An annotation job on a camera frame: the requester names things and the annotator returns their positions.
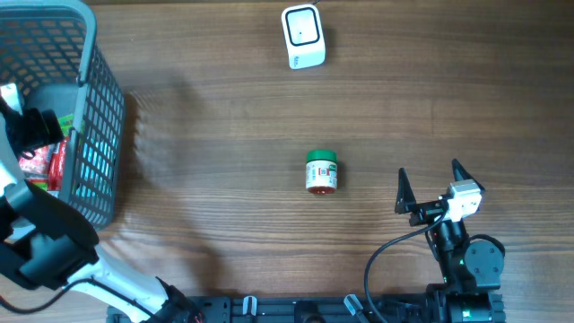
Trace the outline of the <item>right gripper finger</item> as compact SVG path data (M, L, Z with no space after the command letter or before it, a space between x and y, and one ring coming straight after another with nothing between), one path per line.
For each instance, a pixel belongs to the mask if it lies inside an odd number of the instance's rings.
M410 185L406 169L400 168L398 171L398 189L396 195L395 213L407 214L415 212L416 209L417 202Z
M460 163L458 159L453 159L451 162L452 171L455 181L473 180L482 193L485 192L484 186L476 180Z

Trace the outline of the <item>red stick sachet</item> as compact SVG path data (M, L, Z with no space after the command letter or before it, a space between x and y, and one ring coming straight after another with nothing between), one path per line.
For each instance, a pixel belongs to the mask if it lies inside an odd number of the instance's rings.
M62 180L65 170L66 145L69 137L58 143L53 151L50 168L48 172L48 190L59 191L62 187Z

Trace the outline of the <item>green snack bag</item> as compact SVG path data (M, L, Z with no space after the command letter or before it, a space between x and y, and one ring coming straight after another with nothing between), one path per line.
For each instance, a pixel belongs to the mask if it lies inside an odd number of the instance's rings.
M73 125L73 117L74 116L72 114L69 114L67 116L58 119L58 123L62 129L64 136L69 137L69 140L70 140L69 131ZM37 185L38 187L48 192L56 192L48 190L48 175L40 176L40 175L26 174L26 176L33 184Z

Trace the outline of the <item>green lid spice jar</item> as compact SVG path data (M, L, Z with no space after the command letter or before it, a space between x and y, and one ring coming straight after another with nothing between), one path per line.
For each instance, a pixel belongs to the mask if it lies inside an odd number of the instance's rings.
M336 152L325 149L307 154L306 189L311 194L327 195L337 190L338 165Z

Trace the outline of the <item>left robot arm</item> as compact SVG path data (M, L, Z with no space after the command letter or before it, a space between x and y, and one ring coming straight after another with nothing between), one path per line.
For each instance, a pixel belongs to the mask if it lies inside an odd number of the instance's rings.
M17 91L1 90L2 275L59 297L85 293L132 322L200 321L200 309L180 290L111 256L76 209L27 180L20 155L63 134L51 113L14 109L10 101L18 98Z

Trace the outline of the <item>small red white packet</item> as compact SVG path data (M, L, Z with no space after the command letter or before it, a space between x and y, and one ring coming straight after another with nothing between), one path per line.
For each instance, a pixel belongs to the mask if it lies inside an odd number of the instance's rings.
M52 152L53 146L46 145L35 150L33 155L21 157L19 165L22 171L31 175L48 175Z

